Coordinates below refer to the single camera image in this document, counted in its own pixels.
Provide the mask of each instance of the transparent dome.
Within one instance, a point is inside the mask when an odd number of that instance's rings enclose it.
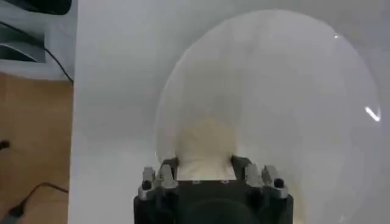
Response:
[[[231,127],[238,155],[272,164],[296,199],[296,223],[357,223],[379,178],[380,109],[364,61],[325,23],[262,10],[229,19],[176,64],[157,111],[159,160],[187,125]]]

